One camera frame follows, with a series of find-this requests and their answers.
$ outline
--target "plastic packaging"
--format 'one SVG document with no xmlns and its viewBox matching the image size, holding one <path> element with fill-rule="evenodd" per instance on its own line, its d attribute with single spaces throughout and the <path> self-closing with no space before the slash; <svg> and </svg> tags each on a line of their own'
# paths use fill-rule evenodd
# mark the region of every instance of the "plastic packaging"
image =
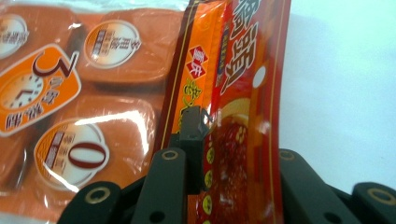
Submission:
<svg viewBox="0 0 396 224">
<path fill-rule="evenodd" d="M 208 191 L 189 197 L 189 223 L 281 222 L 289 7 L 0 0 L 0 212 L 56 222 L 86 185 L 132 184 L 199 105 Z"/>
</svg>

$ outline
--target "white background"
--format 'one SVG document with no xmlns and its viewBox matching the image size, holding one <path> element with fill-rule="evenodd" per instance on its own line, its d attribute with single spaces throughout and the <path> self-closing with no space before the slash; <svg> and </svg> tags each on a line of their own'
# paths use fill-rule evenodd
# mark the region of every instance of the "white background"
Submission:
<svg viewBox="0 0 396 224">
<path fill-rule="evenodd" d="M 347 193 L 396 189 L 396 1 L 292 1 L 279 145 Z"/>
</svg>

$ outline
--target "transparent plastic wrap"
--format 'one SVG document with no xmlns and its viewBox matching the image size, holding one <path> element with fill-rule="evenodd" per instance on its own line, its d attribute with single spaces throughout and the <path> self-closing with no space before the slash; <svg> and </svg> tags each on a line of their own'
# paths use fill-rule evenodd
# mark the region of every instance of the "transparent plastic wrap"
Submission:
<svg viewBox="0 0 396 224">
<path fill-rule="evenodd" d="M 56 222 L 85 186 L 134 183 L 194 105 L 211 119 L 207 191 L 189 197 L 188 222 L 282 222 L 277 117 L 289 7 L 0 0 L 0 223 Z"/>
</svg>

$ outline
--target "round white label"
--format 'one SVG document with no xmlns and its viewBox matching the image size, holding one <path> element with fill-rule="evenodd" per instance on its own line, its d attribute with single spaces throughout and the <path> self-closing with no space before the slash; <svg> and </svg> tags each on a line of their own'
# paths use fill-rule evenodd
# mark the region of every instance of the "round white label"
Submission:
<svg viewBox="0 0 396 224">
<path fill-rule="evenodd" d="M 35 164 L 46 184 L 77 191 L 102 170 L 109 149 L 94 124 L 77 125 L 77 119 L 53 126 L 35 146 Z"/>
<path fill-rule="evenodd" d="M 140 48 L 136 28 L 127 21 L 105 21 L 85 40 L 84 54 L 92 66 L 112 68 L 128 61 Z"/>
<path fill-rule="evenodd" d="M 0 59 L 17 51 L 26 43 L 29 32 L 25 20 L 13 14 L 0 16 Z"/>
</svg>

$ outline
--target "clock face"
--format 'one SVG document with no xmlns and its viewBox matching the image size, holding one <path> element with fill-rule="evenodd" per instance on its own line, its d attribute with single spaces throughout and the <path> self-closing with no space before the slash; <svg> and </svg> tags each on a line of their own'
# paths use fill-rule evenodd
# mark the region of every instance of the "clock face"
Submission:
<svg viewBox="0 0 396 224">
<path fill-rule="evenodd" d="M 23 75 L 9 82 L 2 90 L 0 103 L 3 108 L 18 109 L 32 103 L 43 91 L 43 78 Z"/>
</svg>

